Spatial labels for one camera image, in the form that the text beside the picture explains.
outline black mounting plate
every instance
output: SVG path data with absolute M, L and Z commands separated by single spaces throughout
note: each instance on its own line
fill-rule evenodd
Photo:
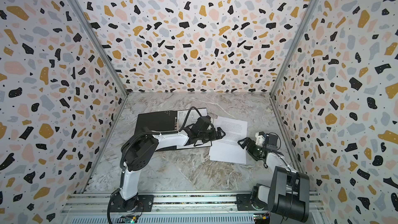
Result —
M 127 209 L 123 207 L 123 199 L 120 194 L 117 194 L 113 200 L 114 204 L 111 205 L 110 212 L 131 212 L 132 210 L 134 213 L 141 213 L 141 212 L 151 212 L 153 206 L 153 195 L 140 195 L 138 194 L 137 209 Z
M 251 194 L 236 194 L 236 206 L 238 211 L 258 210 L 251 205 L 250 197 Z

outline gray marble surface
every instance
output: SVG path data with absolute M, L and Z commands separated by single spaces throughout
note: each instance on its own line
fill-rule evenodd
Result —
M 267 93 L 132 93 L 115 131 L 93 173 L 86 192 L 113 191 L 119 186 L 121 146 L 134 134 L 140 113 L 206 107 L 218 116 L 248 122 L 248 137 L 275 132 L 282 138 Z M 247 164 L 210 161 L 210 147 L 155 152 L 142 170 L 139 191 L 251 190 L 256 183 L 269 186 L 272 171 L 247 155 Z M 291 164 L 285 142 L 281 152 Z

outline wire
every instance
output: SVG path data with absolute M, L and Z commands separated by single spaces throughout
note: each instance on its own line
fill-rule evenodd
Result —
M 292 180 L 292 190 L 291 190 L 291 201 L 290 201 L 290 209 L 289 209 L 289 212 L 292 210 L 292 205 L 293 205 L 293 186 L 294 186 L 294 184 L 295 184 L 295 182 L 293 182 L 293 172 L 292 172 L 292 170 L 290 169 L 290 167 L 287 165 L 287 163 L 281 158 L 281 160 L 284 162 L 284 164 L 286 165 L 286 167 L 289 169 L 289 171 L 290 171 L 290 177 L 291 177 L 291 180 Z M 288 217 L 286 217 L 286 220 L 282 217 L 282 220 L 281 220 L 281 223 L 282 223 L 282 221 L 283 220 L 285 220 L 285 221 L 287 221 L 287 219 L 289 219 Z
M 278 136 L 278 139 L 279 139 L 279 147 L 278 147 L 277 150 L 279 150 L 279 149 L 281 148 L 281 146 L 282 146 L 282 140 L 281 140 L 281 138 L 280 138 L 279 135 L 276 134 L 275 132 L 270 132 L 270 133 L 271 133 L 271 134 L 275 134 L 276 136 Z
M 109 197 L 108 208 L 107 208 L 107 210 L 106 210 L 106 217 L 107 217 L 107 219 L 108 219 L 108 223 L 109 223 L 109 224 L 112 224 L 111 213 L 110 213 L 110 211 L 111 211 L 111 204 L 112 204 L 112 202 L 113 202 L 113 198 L 115 197 L 115 195 L 116 195 L 119 191 L 120 191 L 120 188 L 117 188 L 117 189 L 111 194 L 111 196 Z
M 192 109 L 195 109 L 195 110 L 197 111 L 197 113 L 199 114 L 199 116 L 202 117 L 202 115 L 200 114 L 199 110 L 198 110 L 196 107 L 191 107 L 191 108 L 188 110 L 187 116 L 185 116 L 184 123 L 182 124 L 182 126 L 181 126 L 180 129 L 178 130 L 179 132 L 182 131 L 182 129 L 184 128 L 185 124 L 187 123 L 187 120 L 188 120 L 188 117 L 189 117 L 189 113 L 191 112 Z
M 142 202 L 139 202 L 139 203 L 141 203 L 141 205 L 142 205 L 142 211 L 141 211 L 140 215 L 137 217 L 137 219 L 140 218 L 142 213 L 144 212 L 144 204 Z

